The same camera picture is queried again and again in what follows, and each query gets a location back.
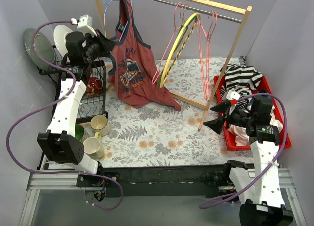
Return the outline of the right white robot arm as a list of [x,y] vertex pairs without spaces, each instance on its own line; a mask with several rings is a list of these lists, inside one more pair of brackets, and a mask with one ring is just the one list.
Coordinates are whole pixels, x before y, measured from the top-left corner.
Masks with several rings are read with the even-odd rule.
[[269,93],[255,93],[246,96],[253,103],[248,112],[240,111],[237,104],[243,100],[235,91],[227,91],[220,104],[211,108],[218,112],[217,119],[204,122],[217,134],[230,125],[245,128],[254,158],[255,177],[249,177],[245,163],[228,161],[224,165],[222,180],[234,185],[236,192],[205,201],[200,209],[209,209],[239,198],[240,223],[243,226],[288,226],[293,220],[293,212],[287,210],[280,190],[277,159],[281,154],[286,135],[271,124],[271,112],[275,96]]

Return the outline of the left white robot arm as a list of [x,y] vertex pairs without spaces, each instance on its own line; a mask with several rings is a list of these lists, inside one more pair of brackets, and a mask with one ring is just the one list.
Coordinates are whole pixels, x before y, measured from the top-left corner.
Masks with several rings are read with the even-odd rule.
[[104,182],[104,174],[98,171],[98,162],[84,153],[83,143],[75,138],[75,124],[92,65],[103,66],[96,59],[109,55],[115,43],[98,30],[94,33],[75,31],[66,35],[65,46],[68,52],[61,65],[67,69],[67,74],[60,81],[60,101],[46,132],[38,134],[37,142],[48,160],[89,173],[88,182],[98,187]]

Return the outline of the light blue wire hanger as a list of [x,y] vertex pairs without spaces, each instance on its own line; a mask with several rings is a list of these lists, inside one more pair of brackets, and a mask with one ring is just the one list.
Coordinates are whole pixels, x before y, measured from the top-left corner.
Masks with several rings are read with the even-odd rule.
[[95,0],[100,16],[104,36],[110,38],[115,35],[116,21],[119,17],[120,0]]

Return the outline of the red tank top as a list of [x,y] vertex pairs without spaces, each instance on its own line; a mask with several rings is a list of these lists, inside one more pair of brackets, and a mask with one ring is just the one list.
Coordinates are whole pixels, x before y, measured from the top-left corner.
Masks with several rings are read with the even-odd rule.
[[155,102],[181,111],[167,88],[152,83],[155,59],[151,46],[144,43],[136,28],[130,0],[119,0],[119,20],[111,39],[115,47],[109,56],[112,69],[107,81],[118,98],[137,109]]

